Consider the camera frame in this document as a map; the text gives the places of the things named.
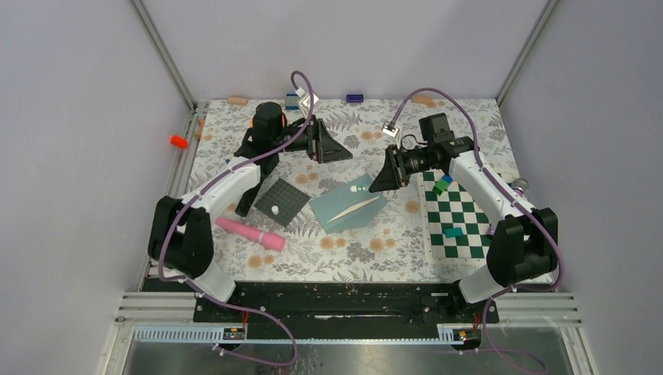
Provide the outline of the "green white glue stick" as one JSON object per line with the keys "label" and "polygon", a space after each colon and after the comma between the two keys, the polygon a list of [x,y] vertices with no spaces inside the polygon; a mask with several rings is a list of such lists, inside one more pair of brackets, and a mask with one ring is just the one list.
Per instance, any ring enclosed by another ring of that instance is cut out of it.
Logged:
{"label": "green white glue stick", "polygon": [[354,184],[350,187],[351,192],[363,192],[369,191],[369,185],[366,184]]}

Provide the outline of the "light blue envelope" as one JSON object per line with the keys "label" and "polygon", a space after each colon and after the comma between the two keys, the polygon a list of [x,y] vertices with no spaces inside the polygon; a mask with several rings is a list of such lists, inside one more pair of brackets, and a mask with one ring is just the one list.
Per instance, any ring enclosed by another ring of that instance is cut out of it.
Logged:
{"label": "light blue envelope", "polygon": [[371,193],[373,179],[365,173],[310,201],[326,234],[366,227],[386,206],[382,193]]}

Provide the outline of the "beige letter paper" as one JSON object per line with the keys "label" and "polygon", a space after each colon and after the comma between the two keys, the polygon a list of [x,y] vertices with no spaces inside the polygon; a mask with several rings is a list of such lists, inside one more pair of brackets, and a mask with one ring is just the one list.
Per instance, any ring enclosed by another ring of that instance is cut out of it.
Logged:
{"label": "beige letter paper", "polygon": [[372,202],[375,202],[375,201],[377,201],[377,200],[379,200],[379,199],[380,199],[379,196],[375,196],[375,197],[370,198],[370,199],[368,199],[368,200],[366,200],[366,201],[359,202],[359,203],[357,203],[357,204],[355,204],[355,205],[351,205],[350,207],[348,207],[348,208],[345,209],[344,211],[342,211],[342,212],[340,212],[339,214],[337,214],[336,216],[332,217],[332,218],[328,221],[328,223],[331,223],[331,222],[333,222],[333,221],[335,221],[335,220],[337,220],[337,219],[340,219],[340,218],[343,217],[343,216],[346,216],[346,215],[348,215],[348,214],[350,214],[350,213],[353,213],[353,212],[357,211],[358,209],[361,209],[361,208],[365,207],[366,205],[369,205],[369,204],[371,204]]}

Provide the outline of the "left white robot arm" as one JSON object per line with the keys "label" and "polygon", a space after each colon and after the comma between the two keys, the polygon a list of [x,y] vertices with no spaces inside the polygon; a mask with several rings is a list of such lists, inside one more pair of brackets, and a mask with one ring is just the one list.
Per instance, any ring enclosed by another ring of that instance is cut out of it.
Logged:
{"label": "left white robot arm", "polygon": [[352,153],[333,139],[324,121],[309,114],[288,123],[281,106],[256,107],[239,149],[217,177],[180,198],[168,195],[156,204],[147,252],[158,270],[174,271],[171,280],[190,280],[214,298],[213,311],[225,321],[242,313],[234,295],[235,281],[213,261],[212,223],[231,203],[241,215],[251,208],[281,152],[304,151],[316,163],[351,159]]}

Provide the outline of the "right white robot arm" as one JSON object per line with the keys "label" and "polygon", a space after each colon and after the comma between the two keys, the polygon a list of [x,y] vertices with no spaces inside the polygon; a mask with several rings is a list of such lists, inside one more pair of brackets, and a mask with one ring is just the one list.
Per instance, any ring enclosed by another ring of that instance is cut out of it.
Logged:
{"label": "right white robot arm", "polygon": [[493,227],[486,264],[455,283],[450,315],[467,322],[486,300],[523,280],[557,269],[557,216],[537,209],[497,176],[469,137],[456,137],[446,114],[420,119],[425,145],[385,150],[385,163],[369,187],[371,193],[406,187],[410,176],[441,170],[460,184]]}

